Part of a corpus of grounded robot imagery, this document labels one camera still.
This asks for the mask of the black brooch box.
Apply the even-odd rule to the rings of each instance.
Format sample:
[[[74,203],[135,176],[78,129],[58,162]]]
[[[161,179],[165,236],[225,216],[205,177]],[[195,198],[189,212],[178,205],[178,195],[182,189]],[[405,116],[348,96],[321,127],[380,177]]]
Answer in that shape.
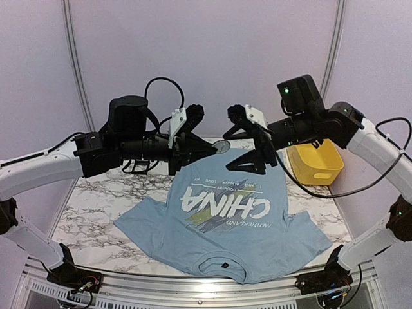
[[[135,160],[130,173],[133,175],[146,175],[150,168],[149,160]]]

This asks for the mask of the light blue printed t-shirt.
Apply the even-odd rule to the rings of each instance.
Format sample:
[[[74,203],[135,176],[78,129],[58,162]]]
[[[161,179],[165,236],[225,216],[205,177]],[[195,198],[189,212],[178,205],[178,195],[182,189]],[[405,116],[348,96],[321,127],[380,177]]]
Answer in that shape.
[[[115,221],[147,256],[196,276],[270,281],[332,245],[307,212],[290,214],[285,173],[230,171],[231,149],[182,168],[165,202],[145,198]]]

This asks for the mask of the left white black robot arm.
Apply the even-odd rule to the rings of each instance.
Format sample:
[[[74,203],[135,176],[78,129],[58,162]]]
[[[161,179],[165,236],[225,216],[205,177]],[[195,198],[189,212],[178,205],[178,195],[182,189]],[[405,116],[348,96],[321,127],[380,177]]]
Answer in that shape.
[[[75,133],[55,147],[1,162],[1,236],[43,262],[48,280],[67,286],[94,274],[79,270],[69,248],[56,243],[17,210],[15,195],[50,183],[89,178],[122,166],[166,162],[170,175],[217,150],[192,133],[203,120],[203,107],[192,104],[173,111],[169,134],[149,110],[148,100],[128,95],[109,103],[108,121],[97,132]]]

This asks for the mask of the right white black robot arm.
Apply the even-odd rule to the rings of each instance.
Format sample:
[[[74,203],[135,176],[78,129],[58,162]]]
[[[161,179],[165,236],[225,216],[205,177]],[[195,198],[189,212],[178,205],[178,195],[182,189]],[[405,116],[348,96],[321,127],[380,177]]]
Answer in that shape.
[[[362,112],[347,102],[332,107],[323,98],[310,75],[301,75],[277,85],[284,119],[267,122],[264,114],[250,105],[228,108],[232,128],[226,140],[251,139],[253,150],[231,161],[227,169],[264,174],[268,165],[281,165],[279,151],[295,145],[319,147],[331,141],[356,156],[375,172],[364,190],[388,182],[398,198],[387,214],[368,230],[332,251],[324,268],[306,272],[296,279],[302,294],[331,290],[351,283],[351,271],[396,243],[411,241],[411,159]]]

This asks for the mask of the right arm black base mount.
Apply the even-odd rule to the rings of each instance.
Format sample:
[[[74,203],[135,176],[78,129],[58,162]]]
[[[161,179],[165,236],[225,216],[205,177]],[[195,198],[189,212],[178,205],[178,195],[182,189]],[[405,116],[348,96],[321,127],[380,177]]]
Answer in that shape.
[[[332,290],[353,283],[350,271],[338,264],[338,255],[342,248],[343,245],[339,245],[332,251],[323,270],[297,276],[295,287],[302,295]]]

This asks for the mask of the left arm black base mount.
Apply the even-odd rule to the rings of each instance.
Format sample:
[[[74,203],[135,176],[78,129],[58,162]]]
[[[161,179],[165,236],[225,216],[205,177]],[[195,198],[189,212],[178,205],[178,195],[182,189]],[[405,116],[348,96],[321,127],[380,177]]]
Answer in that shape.
[[[45,268],[48,273],[47,280],[75,290],[91,283],[91,287],[87,288],[87,290],[90,290],[92,293],[98,293],[103,275],[100,272],[78,268],[74,264],[69,248],[62,243],[59,245],[63,253],[62,264],[56,268]]]

